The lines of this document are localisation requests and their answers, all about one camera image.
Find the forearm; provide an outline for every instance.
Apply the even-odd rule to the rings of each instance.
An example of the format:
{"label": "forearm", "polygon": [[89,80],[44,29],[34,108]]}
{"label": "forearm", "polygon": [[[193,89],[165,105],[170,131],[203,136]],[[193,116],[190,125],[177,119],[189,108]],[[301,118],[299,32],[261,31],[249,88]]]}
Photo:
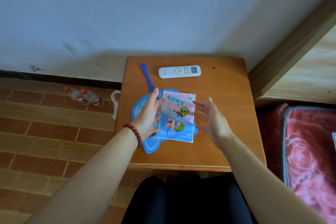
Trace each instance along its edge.
{"label": "forearm", "polygon": [[124,128],[26,223],[98,223],[137,145]]}
{"label": "forearm", "polygon": [[218,141],[259,224],[325,223],[237,137]]}

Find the person's right hand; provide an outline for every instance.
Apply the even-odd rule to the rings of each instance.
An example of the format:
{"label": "person's right hand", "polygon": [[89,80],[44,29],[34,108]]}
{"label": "person's right hand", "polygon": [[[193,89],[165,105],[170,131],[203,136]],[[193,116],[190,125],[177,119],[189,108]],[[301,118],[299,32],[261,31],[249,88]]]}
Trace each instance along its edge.
{"label": "person's right hand", "polygon": [[212,102],[210,97],[208,98],[208,102],[193,101],[193,103],[195,104],[196,109],[206,114],[206,116],[200,113],[195,114],[196,117],[199,117],[207,123],[207,126],[197,125],[196,127],[199,130],[208,133],[210,139],[218,148],[221,141],[235,136],[225,117],[218,111],[215,103]]}

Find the wooden furniture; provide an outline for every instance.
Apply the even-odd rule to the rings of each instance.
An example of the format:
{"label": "wooden furniture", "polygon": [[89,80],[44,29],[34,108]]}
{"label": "wooden furniture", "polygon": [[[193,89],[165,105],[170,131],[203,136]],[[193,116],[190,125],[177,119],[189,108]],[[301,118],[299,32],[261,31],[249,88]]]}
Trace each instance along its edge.
{"label": "wooden furniture", "polygon": [[256,107],[336,104],[336,0],[325,0],[249,74]]}
{"label": "wooden furniture", "polygon": [[[206,101],[211,96],[233,132],[266,164],[245,62],[239,58],[128,57],[115,122],[116,132],[131,121],[134,104],[149,94],[145,76],[140,69],[141,63],[146,63],[150,78],[159,89],[193,93],[199,101]],[[198,77],[159,78],[160,67],[181,65],[199,65],[202,73]],[[195,122],[202,124],[197,117]],[[201,131],[194,136],[193,143],[164,141],[152,154],[146,154],[143,148],[139,148],[133,154],[129,167],[230,171],[224,155]]]}

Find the wooden table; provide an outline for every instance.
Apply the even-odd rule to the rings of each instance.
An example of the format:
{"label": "wooden table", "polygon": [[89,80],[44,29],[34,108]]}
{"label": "wooden table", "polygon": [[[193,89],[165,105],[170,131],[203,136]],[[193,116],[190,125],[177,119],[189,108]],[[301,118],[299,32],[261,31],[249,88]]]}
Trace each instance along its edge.
{"label": "wooden table", "polygon": [[[149,94],[145,76],[140,69],[141,63],[146,63],[149,76],[154,86],[159,89],[175,89],[196,94],[196,100],[199,101],[206,101],[211,96],[235,135],[266,164],[245,61],[240,58],[128,57],[115,122],[116,132],[131,121],[134,104]],[[201,75],[188,78],[159,78],[160,67],[186,65],[199,65]],[[197,117],[195,122],[203,123]],[[193,143],[164,141],[152,154],[146,154],[141,147],[133,154],[129,167],[231,171],[224,155],[202,131],[194,136]]]}

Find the black pants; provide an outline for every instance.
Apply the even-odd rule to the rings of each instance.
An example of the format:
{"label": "black pants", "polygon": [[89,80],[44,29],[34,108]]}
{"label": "black pants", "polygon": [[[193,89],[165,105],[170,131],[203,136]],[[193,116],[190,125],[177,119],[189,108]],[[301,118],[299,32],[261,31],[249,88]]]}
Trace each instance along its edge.
{"label": "black pants", "polygon": [[137,188],[121,224],[252,224],[240,190],[226,176],[169,187],[155,176]]}

